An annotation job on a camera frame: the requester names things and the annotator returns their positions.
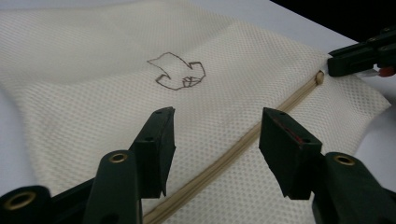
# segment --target white surface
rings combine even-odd
[[[84,7],[102,5],[107,2],[116,1],[1,1],[0,8],[31,8],[31,7]],[[320,25],[304,19],[283,7],[269,1],[198,1],[193,3],[242,21],[248,21],[260,27],[273,30],[277,33],[310,45],[314,48],[329,52],[354,43],[335,32],[332,32]],[[384,93],[391,102],[394,102],[396,80],[395,77],[380,78],[372,77],[367,82],[375,86]],[[21,135],[21,120],[15,111],[15,105],[7,100],[3,92],[0,92],[0,194],[19,186],[34,183],[32,171],[29,169],[28,160],[23,159],[25,154],[23,138]],[[391,163],[396,158],[394,146],[396,146],[396,118],[395,109],[391,108],[387,113],[380,116],[375,123],[367,130],[367,136],[363,140],[358,152],[369,169],[384,187],[396,190],[396,180],[394,178],[395,165]]]

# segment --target clamp jaw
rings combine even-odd
[[[175,153],[173,107],[155,111],[129,150],[100,161],[96,177],[54,197],[43,186],[12,190],[0,198],[4,224],[143,223],[142,198],[166,195]]]
[[[329,53],[329,75],[343,77],[360,71],[396,66],[396,26],[381,30],[380,35],[365,42],[337,49]]]
[[[358,159],[320,153],[321,142],[288,114],[264,108],[260,150],[283,192],[308,200],[318,224],[396,223],[396,197]]]

